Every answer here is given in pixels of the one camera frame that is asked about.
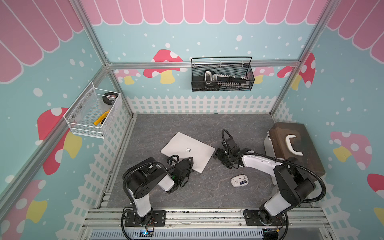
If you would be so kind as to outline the white wireless mouse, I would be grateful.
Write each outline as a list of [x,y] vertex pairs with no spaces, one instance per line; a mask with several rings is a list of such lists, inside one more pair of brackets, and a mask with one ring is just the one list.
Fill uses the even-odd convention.
[[246,175],[239,175],[231,179],[233,187],[238,188],[249,184],[249,179]]

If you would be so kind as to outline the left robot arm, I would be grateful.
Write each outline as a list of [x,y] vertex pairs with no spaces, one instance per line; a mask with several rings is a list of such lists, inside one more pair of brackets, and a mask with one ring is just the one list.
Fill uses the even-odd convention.
[[124,227],[164,226],[166,211],[155,211],[150,203],[150,192],[156,187],[171,194],[183,188],[194,172],[194,159],[180,159],[172,155],[167,159],[170,165],[166,168],[162,163],[150,157],[128,169],[123,175],[123,190],[130,200],[131,209],[124,209],[122,225]]

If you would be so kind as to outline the silver laptop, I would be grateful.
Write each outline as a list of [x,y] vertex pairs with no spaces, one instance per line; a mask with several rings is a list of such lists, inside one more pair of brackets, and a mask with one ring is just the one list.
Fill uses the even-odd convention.
[[178,155],[180,159],[192,157],[193,170],[201,174],[215,150],[207,144],[178,132],[161,150],[161,153],[167,157]]

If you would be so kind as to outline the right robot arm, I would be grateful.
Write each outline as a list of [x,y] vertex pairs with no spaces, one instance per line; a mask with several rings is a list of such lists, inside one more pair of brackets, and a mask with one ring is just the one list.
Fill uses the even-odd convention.
[[218,148],[213,155],[228,169],[252,168],[272,177],[278,186],[278,192],[264,202],[253,217],[244,214],[247,219],[258,221],[264,226],[272,225],[275,220],[288,222],[287,212],[301,203],[314,203],[322,200],[327,188],[319,175],[299,164],[293,157],[279,159],[259,154],[251,149],[240,149],[227,131],[221,131],[223,149]]

